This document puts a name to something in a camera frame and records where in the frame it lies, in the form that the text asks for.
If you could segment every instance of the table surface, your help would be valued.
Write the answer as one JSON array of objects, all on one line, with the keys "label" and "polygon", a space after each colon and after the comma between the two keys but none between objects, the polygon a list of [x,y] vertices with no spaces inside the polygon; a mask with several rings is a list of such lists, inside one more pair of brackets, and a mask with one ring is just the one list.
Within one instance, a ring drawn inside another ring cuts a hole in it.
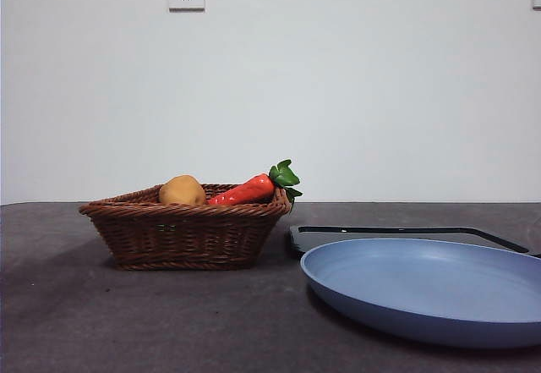
[{"label": "table surface", "polygon": [[541,372],[541,346],[445,348],[348,320],[288,244],[292,225],[470,227],[541,253],[541,204],[300,202],[230,272],[116,270],[81,204],[1,208],[3,371]]}]

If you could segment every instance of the plate rim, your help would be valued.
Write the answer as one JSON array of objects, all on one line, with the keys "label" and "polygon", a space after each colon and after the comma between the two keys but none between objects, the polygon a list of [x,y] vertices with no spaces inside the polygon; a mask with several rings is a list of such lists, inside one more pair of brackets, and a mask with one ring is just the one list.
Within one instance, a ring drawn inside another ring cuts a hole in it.
[{"label": "plate rim", "polygon": [[365,238],[365,239],[346,239],[346,240],[330,242],[328,244],[322,244],[320,246],[316,246],[315,248],[312,248],[311,250],[309,250],[309,251],[307,251],[307,252],[305,252],[303,254],[303,256],[301,257],[301,260],[300,260],[300,266],[301,266],[304,274],[309,279],[313,280],[314,282],[318,283],[319,285],[323,286],[324,288],[332,291],[333,293],[337,293],[337,294],[339,294],[341,296],[347,297],[347,298],[352,299],[354,301],[360,301],[362,303],[370,304],[370,305],[380,307],[380,308],[384,308],[384,309],[387,309],[387,310],[393,310],[393,311],[398,311],[398,312],[403,312],[403,313],[408,313],[408,314],[414,314],[414,315],[419,315],[419,316],[423,316],[423,317],[440,318],[440,319],[449,320],[449,321],[461,321],[461,322],[497,324],[497,325],[505,325],[505,324],[514,324],[514,325],[540,324],[541,325],[541,318],[539,318],[538,320],[521,320],[521,321],[480,320],[480,319],[457,318],[457,317],[449,316],[449,315],[439,315],[439,314],[432,314],[432,313],[424,313],[424,312],[419,312],[419,311],[415,311],[415,310],[407,310],[407,309],[404,309],[404,308],[390,307],[389,305],[378,304],[378,303],[375,303],[375,302],[371,302],[371,301],[367,301],[365,299],[360,299],[360,298],[357,298],[357,297],[353,297],[352,295],[348,295],[348,294],[342,293],[340,291],[337,291],[334,288],[329,287],[329,285],[323,283],[321,281],[321,279],[317,278],[308,269],[308,267],[306,267],[307,258],[310,257],[313,252],[315,252],[317,250],[322,250],[326,246],[331,246],[331,245],[334,245],[334,244],[347,244],[347,243],[353,243],[353,242],[355,242],[355,244],[362,244],[362,242],[367,242],[367,241],[397,241],[397,240],[423,242],[423,243],[426,243],[426,244],[469,246],[469,247],[476,248],[477,250],[497,250],[499,252],[505,252],[506,255],[517,255],[517,256],[521,256],[521,257],[531,258],[531,259],[533,259],[533,261],[541,262],[541,259],[536,258],[534,256],[525,255],[525,254],[517,253],[517,252],[511,252],[509,250],[504,250],[504,249],[499,249],[499,248],[490,248],[488,246],[482,246],[482,245],[478,245],[478,244],[464,244],[464,243],[460,243],[460,242],[449,242],[449,241],[445,241],[445,240],[432,240],[432,239],[427,240],[427,239],[416,239],[416,238]]}]

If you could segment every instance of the basket rim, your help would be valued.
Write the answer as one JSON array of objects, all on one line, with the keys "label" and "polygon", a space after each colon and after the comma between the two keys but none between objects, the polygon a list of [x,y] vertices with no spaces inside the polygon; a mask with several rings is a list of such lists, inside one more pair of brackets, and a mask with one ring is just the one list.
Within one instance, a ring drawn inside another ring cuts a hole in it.
[{"label": "basket rim", "polygon": [[[275,187],[272,200],[269,203],[237,204],[234,206],[208,205],[191,206],[187,204],[162,204],[159,202],[132,202],[129,201],[136,195],[151,192],[159,189],[163,184],[157,184],[148,189],[134,191],[132,193],[117,195],[111,198],[93,200],[79,208],[83,215],[92,216],[99,211],[101,215],[114,215],[115,217],[136,217],[149,215],[245,215],[245,216],[263,216],[263,215],[284,215],[292,209],[292,204],[287,199],[286,191],[283,188]],[[205,186],[226,186],[234,187],[238,184],[201,184]]]}]

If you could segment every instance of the toy vegetable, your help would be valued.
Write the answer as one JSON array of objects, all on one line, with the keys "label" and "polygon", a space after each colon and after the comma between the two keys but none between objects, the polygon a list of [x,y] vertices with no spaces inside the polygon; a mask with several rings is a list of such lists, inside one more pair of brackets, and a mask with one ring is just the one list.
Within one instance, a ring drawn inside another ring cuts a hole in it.
[{"label": "toy vegetable", "polygon": [[188,204],[202,206],[206,202],[205,190],[199,182],[188,174],[172,178],[160,187],[159,200],[168,205]]},{"label": "toy vegetable", "polygon": [[274,194],[275,187],[283,188],[286,191],[287,199],[292,204],[295,197],[303,193],[292,188],[292,185],[299,184],[298,177],[289,168],[291,160],[279,162],[270,168],[269,174],[260,174],[252,177],[244,184],[229,189],[228,191],[208,199],[209,204],[220,206],[233,206],[235,204],[248,204],[257,202]]}]

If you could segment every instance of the black cutting board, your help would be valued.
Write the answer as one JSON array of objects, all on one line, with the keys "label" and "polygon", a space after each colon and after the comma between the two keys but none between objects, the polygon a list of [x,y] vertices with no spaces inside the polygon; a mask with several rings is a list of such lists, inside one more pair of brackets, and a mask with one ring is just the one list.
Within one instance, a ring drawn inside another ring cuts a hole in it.
[{"label": "black cutting board", "polygon": [[290,227],[291,246],[299,254],[322,244],[340,240],[366,238],[431,239],[463,244],[478,244],[491,248],[527,254],[529,249],[507,239],[475,228],[370,228],[351,226],[293,226]]}]

